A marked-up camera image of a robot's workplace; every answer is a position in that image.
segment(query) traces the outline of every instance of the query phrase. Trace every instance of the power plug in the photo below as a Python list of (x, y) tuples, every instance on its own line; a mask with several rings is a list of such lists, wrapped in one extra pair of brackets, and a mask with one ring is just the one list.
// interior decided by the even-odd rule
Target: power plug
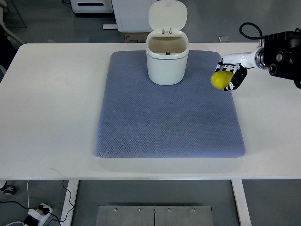
[(38, 206), (36, 210), (29, 209), (27, 218), (24, 220), (24, 226), (43, 226), (53, 209), (44, 203)]

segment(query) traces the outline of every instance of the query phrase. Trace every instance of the lemon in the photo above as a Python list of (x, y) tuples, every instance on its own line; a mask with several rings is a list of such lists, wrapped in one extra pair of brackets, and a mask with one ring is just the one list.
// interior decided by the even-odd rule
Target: lemon
[(224, 89), (229, 85), (233, 73), (229, 71), (218, 71), (211, 76), (211, 83), (217, 89)]

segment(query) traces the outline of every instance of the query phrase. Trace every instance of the trash bin lid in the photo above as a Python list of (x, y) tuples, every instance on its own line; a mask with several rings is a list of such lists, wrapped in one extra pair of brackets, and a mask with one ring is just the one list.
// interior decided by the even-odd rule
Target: trash bin lid
[(162, 31), (171, 27), (172, 30), (181, 30), (187, 20), (187, 8), (180, 1), (160, 0), (151, 5), (149, 22), (152, 29)]

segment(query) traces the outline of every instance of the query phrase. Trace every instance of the table leg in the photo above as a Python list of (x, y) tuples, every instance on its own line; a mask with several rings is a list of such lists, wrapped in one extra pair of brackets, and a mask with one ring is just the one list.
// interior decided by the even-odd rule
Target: table leg
[(246, 196), (245, 196), (242, 180), (234, 179), (231, 181), (232, 181), (232, 187), (233, 187), (240, 225), (251, 226), (251, 219), (249, 215), (248, 206), (246, 203)]
[(70, 199), (70, 193), (68, 191), (66, 191), (66, 196), (65, 196), (61, 221), (65, 220), (66, 216), (67, 216), (67, 218), (64, 222), (61, 223), (62, 226), (71, 226), (74, 209), (71, 210), (72, 206), (69, 203), (69, 199), (70, 199), (70, 202), (73, 205), (75, 205), (75, 199), (76, 199), (76, 193), (77, 193), (78, 186), (79, 186), (79, 181), (78, 180), (69, 180), (67, 189), (71, 192), (71, 199)]

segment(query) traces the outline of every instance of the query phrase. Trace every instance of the textured blue mat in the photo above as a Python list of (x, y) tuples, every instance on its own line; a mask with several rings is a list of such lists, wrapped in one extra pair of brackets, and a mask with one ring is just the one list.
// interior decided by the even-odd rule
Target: textured blue mat
[(220, 55), (189, 51), (172, 86), (148, 77), (146, 51), (111, 56), (95, 155), (109, 158), (229, 158), (245, 153), (232, 94), (212, 87)]

